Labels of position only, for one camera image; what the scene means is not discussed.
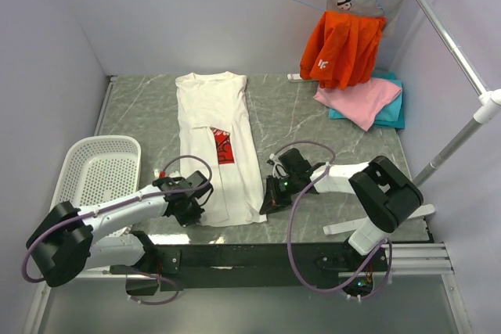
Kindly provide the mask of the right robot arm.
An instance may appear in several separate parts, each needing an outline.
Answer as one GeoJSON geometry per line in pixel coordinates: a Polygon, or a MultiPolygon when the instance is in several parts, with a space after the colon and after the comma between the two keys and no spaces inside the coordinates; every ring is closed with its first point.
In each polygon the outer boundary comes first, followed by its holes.
{"type": "Polygon", "coordinates": [[[272,173],[266,177],[260,214],[271,214],[293,204],[293,196],[345,193],[357,197],[366,216],[353,227],[344,251],[344,263],[354,271],[370,261],[370,251],[407,219],[423,216],[420,190],[386,156],[358,164],[307,161],[296,148],[271,154],[272,173]]]}

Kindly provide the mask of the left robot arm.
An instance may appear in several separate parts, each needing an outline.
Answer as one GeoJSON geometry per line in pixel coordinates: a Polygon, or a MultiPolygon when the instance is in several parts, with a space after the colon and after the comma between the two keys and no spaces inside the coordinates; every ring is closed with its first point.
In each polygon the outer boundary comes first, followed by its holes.
{"type": "Polygon", "coordinates": [[[197,224],[204,212],[198,202],[214,191],[199,171],[188,178],[159,178],[145,188],[94,206],[55,205],[27,240],[25,260],[33,260],[41,280],[62,286],[83,270],[124,265],[137,272],[155,271],[157,248],[143,232],[119,238],[114,233],[162,216],[182,226],[197,224]]]}

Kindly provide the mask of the white t-shirt with red print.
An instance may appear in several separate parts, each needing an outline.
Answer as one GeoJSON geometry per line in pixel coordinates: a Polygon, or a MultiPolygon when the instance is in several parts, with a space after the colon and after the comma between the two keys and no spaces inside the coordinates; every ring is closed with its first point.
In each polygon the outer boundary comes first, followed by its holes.
{"type": "Polygon", "coordinates": [[[180,172],[210,175],[214,189],[200,223],[228,227],[263,223],[261,172],[247,111],[244,75],[187,74],[175,80],[180,172]]]}

